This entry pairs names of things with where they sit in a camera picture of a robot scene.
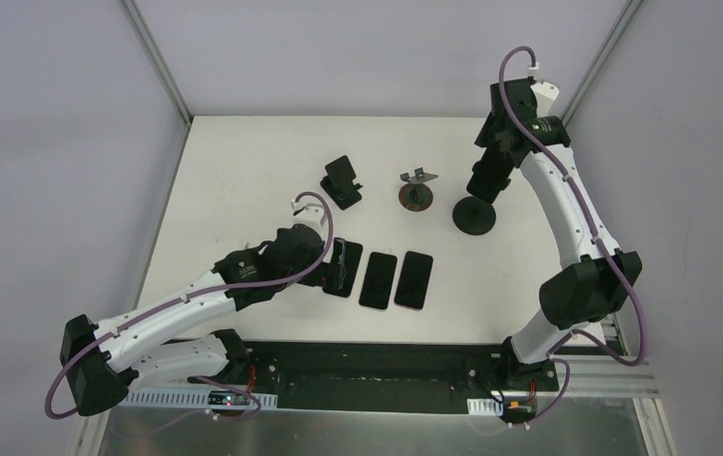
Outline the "black smartphone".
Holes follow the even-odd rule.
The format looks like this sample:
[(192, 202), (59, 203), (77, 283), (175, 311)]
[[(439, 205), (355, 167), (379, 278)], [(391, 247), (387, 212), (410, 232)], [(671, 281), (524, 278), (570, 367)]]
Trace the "black smartphone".
[(360, 265), (361, 256), (363, 253), (363, 246), (359, 243), (348, 241), (342, 237), (337, 237), (335, 241), (347, 241), (348, 242), (348, 255), (347, 265), (349, 267), (349, 284), (346, 286), (344, 291), (323, 291), (327, 295), (338, 296), (342, 298), (348, 298), (352, 294), (352, 288), (357, 277), (358, 268)]
[(360, 306), (379, 311), (388, 308), (396, 265), (394, 255), (371, 253), (358, 298)]

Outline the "black pole phone stand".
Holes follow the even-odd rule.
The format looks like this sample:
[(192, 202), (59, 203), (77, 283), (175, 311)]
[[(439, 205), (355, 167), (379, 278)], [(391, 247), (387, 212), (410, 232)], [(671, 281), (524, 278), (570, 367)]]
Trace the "black pole phone stand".
[(473, 196), (456, 202), (452, 209), (452, 221), (457, 229), (471, 236), (482, 236), (492, 230), (497, 215), (491, 204)]

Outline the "purple smartphone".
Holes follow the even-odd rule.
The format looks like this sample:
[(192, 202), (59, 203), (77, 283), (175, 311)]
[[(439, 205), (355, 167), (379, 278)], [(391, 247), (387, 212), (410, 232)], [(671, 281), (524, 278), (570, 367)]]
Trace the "purple smartphone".
[(406, 252), (394, 295), (396, 305), (414, 311), (424, 309), (432, 266), (432, 256)]

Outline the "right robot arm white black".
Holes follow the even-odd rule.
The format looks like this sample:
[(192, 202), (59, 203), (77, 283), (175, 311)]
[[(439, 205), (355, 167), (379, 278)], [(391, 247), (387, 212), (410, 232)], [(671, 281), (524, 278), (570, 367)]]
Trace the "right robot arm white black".
[(541, 204), (561, 262), (560, 271), (540, 287), (539, 310), (504, 341), (496, 364), (502, 384), (518, 390), (571, 332), (622, 307), (642, 262), (609, 234), (579, 183), (561, 120), (542, 115), (541, 102), (553, 102), (555, 89), (527, 77), (491, 85), (490, 97), (490, 111), (475, 140), (484, 154), (473, 164), (468, 195), (454, 206), (453, 221), (473, 236), (489, 232), (496, 221), (493, 204), (518, 170)]

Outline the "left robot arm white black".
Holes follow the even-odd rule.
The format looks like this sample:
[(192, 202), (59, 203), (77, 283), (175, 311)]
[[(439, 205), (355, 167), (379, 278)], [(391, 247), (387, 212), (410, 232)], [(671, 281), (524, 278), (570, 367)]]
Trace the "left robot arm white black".
[(272, 240), (234, 251), (182, 290), (143, 308), (93, 321), (79, 314), (65, 324), (61, 370), (45, 400), (46, 415), (62, 419), (52, 401), (66, 382), (74, 407), (69, 415), (92, 416), (119, 405), (153, 382), (203, 376), (240, 382), (248, 359), (233, 331), (217, 330), (179, 343), (182, 333), (211, 319), (236, 314), (271, 300), (313, 275), (335, 244), (298, 223), (280, 228)]

